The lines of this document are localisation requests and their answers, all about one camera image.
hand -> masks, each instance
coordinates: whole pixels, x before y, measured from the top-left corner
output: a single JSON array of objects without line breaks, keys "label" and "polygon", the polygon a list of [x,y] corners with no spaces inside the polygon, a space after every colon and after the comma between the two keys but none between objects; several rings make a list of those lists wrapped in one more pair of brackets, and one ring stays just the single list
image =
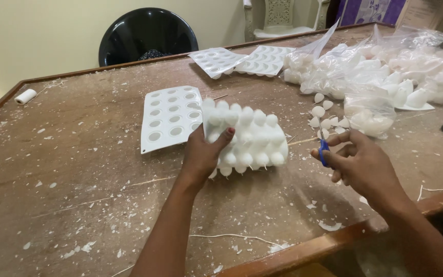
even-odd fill
[{"label": "hand", "polygon": [[[334,183],[342,179],[345,185],[365,197],[379,213],[391,211],[391,208],[411,207],[413,203],[399,183],[388,155],[377,144],[357,130],[339,134],[327,141],[329,146],[343,142],[351,143],[336,153],[323,151],[324,160],[335,168],[331,177]],[[311,155],[320,160],[317,149],[312,149]]]},{"label": "hand", "polygon": [[215,142],[208,143],[204,139],[204,129],[201,124],[189,135],[178,179],[186,181],[194,186],[196,193],[199,192],[217,167],[220,152],[232,141],[234,135],[235,129],[229,127]]}]

cardboard box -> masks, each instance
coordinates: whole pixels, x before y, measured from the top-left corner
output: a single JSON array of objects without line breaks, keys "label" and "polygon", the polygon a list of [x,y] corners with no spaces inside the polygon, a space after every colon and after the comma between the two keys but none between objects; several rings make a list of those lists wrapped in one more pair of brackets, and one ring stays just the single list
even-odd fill
[{"label": "cardboard box", "polygon": [[396,28],[403,24],[443,32],[443,0],[407,0]]}]

scissors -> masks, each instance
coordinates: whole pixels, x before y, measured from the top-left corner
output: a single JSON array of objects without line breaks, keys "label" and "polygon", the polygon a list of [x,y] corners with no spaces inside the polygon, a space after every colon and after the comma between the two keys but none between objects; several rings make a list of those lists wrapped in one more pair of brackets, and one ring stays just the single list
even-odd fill
[{"label": "scissors", "polygon": [[320,148],[319,148],[319,156],[320,156],[320,162],[323,163],[323,166],[327,167],[327,162],[324,160],[323,157],[323,150],[327,150],[329,151],[329,146],[327,145],[326,140],[324,139],[324,135],[323,135],[323,129],[320,126],[320,118],[317,117],[317,120],[319,121],[319,131],[320,131]]}]

left hand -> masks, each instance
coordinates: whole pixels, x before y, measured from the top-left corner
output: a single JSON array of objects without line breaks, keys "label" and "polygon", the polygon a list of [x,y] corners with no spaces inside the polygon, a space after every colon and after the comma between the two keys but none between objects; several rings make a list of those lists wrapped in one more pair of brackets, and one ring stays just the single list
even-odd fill
[{"label": "left hand", "polygon": [[208,143],[204,139],[203,124],[189,135],[184,150],[184,161],[178,179],[194,186],[199,192],[218,164],[220,152],[232,141],[235,129],[229,127],[218,140]]}]

blue scissors handle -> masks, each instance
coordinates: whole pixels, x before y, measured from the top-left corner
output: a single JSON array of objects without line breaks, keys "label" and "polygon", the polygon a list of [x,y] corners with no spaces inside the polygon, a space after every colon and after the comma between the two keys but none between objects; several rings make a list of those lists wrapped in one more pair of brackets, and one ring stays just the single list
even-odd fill
[{"label": "blue scissors handle", "polygon": [[323,166],[327,167],[327,162],[324,160],[323,157],[323,150],[329,151],[329,146],[327,145],[326,140],[320,140],[319,156],[320,162],[323,163]]}]

